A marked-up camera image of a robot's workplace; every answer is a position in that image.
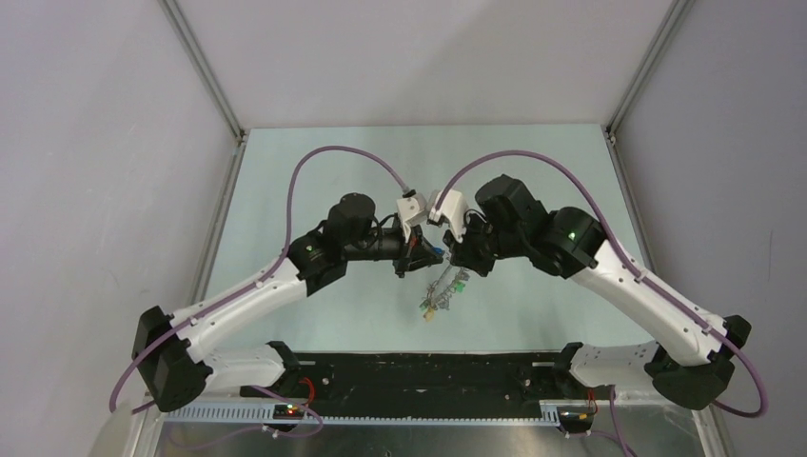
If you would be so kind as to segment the large toothed metal keyring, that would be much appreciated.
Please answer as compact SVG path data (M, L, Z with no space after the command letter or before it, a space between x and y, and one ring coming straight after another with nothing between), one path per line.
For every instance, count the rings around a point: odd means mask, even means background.
M438 310L450 309L450 301L457 294L456 286L459 283L466 283L470 279L470 274L466 268L448 266L432 281L426 288L424 298L419 309L426 313L429 309Z

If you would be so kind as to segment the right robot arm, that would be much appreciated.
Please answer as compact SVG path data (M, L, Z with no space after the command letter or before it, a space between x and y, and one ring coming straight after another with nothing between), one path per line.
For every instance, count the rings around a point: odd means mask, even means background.
M642 268L623 262L620 243L582 209L547 210L523 181L505 174L475 195L473 211L456 190L432 196L430 223L447 223L450 262L487 276L496 262L526 258L539 271L571 280L605 299L643 328L651 341L617 347L567 344L553 366L555 390L575 398L589 387L654 390L679 407L702 410L728 388L735 372L730 344L742 347L751 325L695 305Z

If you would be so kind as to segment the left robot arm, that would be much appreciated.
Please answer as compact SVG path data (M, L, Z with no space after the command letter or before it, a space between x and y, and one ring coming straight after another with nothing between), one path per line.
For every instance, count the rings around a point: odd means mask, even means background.
M294 352L283 342L251 350L221 351L224 340L269 313L313 295L343 278L351 262L389 261L403 278L443 258L424 237L426 199L410 191L396 202L384 227L374 201L348 193L313 230L241 284L195 305L166 313L155 306L138 322L132 361L152 397L171 412L206 391L258 385L289 396L301 383Z

